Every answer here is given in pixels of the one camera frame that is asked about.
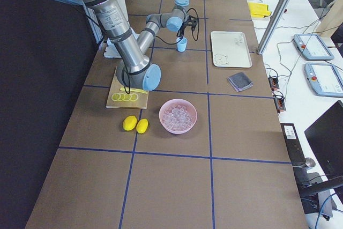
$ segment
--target pink bowl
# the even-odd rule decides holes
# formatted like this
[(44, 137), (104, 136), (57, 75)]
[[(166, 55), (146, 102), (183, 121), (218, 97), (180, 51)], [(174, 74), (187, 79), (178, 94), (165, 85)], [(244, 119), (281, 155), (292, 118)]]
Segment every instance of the pink bowl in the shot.
[[(192, 117), (192, 120), (191, 120), (192, 124), (191, 124), (191, 126), (187, 127), (184, 130), (175, 130), (173, 128), (168, 128), (166, 123), (164, 122), (164, 119), (163, 119), (163, 115), (168, 110), (171, 110), (173, 108), (177, 108), (177, 106), (179, 106), (179, 105), (181, 107), (186, 107), (186, 112), (188, 112), (189, 115)], [(160, 118), (161, 124), (163, 125), (163, 127), (167, 131), (171, 132), (172, 134), (184, 134), (185, 132), (189, 131), (194, 126), (194, 124), (196, 123), (196, 121), (197, 121), (197, 111), (196, 111), (195, 107), (190, 102), (188, 102), (187, 100), (184, 100), (184, 99), (171, 99), (171, 100), (167, 101), (166, 103), (164, 103), (163, 106), (160, 108), (159, 118)]]

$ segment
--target brown table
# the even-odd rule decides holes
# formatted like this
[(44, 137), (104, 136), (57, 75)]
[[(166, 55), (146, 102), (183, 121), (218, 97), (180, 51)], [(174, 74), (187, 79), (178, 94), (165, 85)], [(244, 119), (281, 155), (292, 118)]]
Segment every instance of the brown table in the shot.
[[(125, 0), (131, 26), (168, 12), (174, 0)], [(187, 51), (156, 39), (148, 50), (162, 69), (148, 109), (106, 109), (117, 60), (98, 53), (27, 228), (307, 228), (246, 0), (190, 0), (200, 35)], [(241, 31), (253, 66), (216, 68), (210, 32)], [(175, 41), (166, 29), (159, 36)], [(237, 93), (227, 77), (244, 71), (254, 86)], [(173, 135), (158, 112), (189, 100), (196, 125)], [(147, 118), (145, 134), (122, 129)]]

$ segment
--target blue cable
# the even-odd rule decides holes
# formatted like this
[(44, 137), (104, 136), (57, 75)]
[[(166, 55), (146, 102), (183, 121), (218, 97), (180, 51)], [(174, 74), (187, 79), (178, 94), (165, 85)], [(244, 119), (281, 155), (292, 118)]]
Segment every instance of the blue cable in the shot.
[(317, 229), (318, 222), (319, 222), (319, 218), (320, 218), (320, 214), (323, 212), (325, 203), (326, 203), (329, 199), (331, 199), (333, 195), (336, 195), (336, 194), (337, 194), (337, 193), (333, 193), (333, 194), (331, 194), (329, 197), (327, 197), (327, 198), (324, 200), (323, 205), (322, 205), (322, 207), (320, 208), (320, 211), (319, 211), (319, 214), (318, 214), (318, 217), (317, 217), (315, 229)]

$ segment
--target bowl of ice cubes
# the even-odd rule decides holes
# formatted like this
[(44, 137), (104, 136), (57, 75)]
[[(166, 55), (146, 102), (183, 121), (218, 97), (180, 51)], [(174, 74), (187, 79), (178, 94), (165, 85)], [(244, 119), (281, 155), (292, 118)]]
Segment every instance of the bowl of ice cubes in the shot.
[(160, 108), (159, 117), (167, 131), (172, 134), (184, 134), (197, 121), (197, 111), (187, 100), (171, 99)]

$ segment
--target white tray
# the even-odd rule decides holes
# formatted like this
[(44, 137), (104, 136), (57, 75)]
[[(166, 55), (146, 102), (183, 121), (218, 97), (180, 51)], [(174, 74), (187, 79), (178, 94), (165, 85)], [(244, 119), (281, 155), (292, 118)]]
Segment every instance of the white tray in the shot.
[(243, 32), (211, 32), (213, 64), (216, 67), (252, 66)]

